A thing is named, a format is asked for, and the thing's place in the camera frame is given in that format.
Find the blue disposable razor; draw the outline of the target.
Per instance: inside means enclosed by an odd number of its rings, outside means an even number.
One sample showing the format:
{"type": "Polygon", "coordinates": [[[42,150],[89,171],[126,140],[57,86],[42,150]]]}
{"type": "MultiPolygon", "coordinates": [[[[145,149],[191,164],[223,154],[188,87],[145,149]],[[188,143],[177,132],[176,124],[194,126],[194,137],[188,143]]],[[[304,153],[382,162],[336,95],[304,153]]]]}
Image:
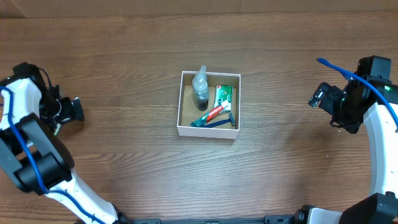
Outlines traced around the blue disposable razor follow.
{"type": "Polygon", "coordinates": [[[223,119],[223,120],[220,120],[220,121],[216,121],[214,123],[206,124],[206,125],[204,125],[204,128],[214,128],[214,127],[226,124],[226,123],[230,123],[232,126],[235,126],[236,122],[234,120],[232,112],[229,112],[228,116],[229,116],[228,119],[223,119]]]}

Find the green Dettol soap pack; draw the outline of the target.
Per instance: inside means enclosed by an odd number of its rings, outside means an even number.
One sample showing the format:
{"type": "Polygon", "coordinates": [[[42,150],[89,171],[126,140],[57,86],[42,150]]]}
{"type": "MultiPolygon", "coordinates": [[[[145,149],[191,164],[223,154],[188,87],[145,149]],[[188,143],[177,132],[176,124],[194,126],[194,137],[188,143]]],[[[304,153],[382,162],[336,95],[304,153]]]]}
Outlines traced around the green Dettol soap pack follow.
{"type": "Polygon", "coordinates": [[[217,85],[215,89],[214,108],[218,113],[229,112],[232,109],[233,86],[217,85]]]}

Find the clear foam pump bottle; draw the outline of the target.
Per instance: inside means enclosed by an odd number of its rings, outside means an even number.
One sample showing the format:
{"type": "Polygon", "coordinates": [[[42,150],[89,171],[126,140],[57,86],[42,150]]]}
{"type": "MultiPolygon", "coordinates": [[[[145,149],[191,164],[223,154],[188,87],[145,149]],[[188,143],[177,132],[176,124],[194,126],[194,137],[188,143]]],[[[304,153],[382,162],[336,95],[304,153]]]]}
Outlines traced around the clear foam pump bottle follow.
{"type": "Polygon", "coordinates": [[[192,80],[193,101],[200,111],[208,108],[209,88],[206,75],[206,65],[202,65],[192,80]]]}

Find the Colgate toothpaste tube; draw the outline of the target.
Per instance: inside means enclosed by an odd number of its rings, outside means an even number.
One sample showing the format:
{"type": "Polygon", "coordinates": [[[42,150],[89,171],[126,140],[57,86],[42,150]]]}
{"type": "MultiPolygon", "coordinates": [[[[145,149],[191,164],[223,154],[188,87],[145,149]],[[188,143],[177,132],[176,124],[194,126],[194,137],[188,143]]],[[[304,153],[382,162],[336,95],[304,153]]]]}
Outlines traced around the Colgate toothpaste tube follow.
{"type": "Polygon", "coordinates": [[[219,114],[224,113],[225,111],[226,108],[223,105],[219,105],[213,108],[211,111],[207,112],[201,118],[190,123],[190,126],[194,128],[203,128],[208,122],[217,117],[219,114]]]}

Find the white green toothbrush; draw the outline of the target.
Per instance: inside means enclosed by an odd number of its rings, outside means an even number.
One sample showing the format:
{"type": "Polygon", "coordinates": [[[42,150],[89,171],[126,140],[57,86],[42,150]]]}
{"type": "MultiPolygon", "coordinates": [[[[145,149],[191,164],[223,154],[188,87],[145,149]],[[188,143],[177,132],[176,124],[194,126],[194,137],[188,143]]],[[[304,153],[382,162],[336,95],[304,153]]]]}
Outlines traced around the white green toothbrush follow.
{"type": "Polygon", "coordinates": [[[56,136],[60,130],[60,128],[62,127],[61,124],[57,124],[56,128],[54,129],[54,135],[56,136]]]}

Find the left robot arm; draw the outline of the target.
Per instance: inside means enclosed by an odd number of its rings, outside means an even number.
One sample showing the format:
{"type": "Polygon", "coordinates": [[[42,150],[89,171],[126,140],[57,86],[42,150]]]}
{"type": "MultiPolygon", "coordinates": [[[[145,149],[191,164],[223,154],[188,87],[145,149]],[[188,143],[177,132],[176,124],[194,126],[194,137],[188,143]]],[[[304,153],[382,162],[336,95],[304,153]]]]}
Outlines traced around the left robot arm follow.
{"type": "Polygon", "coordinates": [[[79,98],[62,98],[57,86],[33,77],[1,81],[1,97],[1,169],[17,188],[58,201],[84,223],[130,223],[80,178],[56,136],[61,125],[84,119],[79,98]]]}

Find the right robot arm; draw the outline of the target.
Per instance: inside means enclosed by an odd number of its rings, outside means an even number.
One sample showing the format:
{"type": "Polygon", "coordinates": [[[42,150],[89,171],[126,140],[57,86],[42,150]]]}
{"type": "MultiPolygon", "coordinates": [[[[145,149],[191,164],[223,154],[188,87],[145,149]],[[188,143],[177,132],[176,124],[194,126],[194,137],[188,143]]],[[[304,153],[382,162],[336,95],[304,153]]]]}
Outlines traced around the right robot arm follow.
{"type": "Polygon", "coordinates": [[[304,205],[288,223],[392,223],[397,218],[397,86],[351,80],[340,90],[321,83],[308,103],[331,114],[331,123],[351,134],[365,126],[371,186],[367,198],[343,212],[304,205]]]}

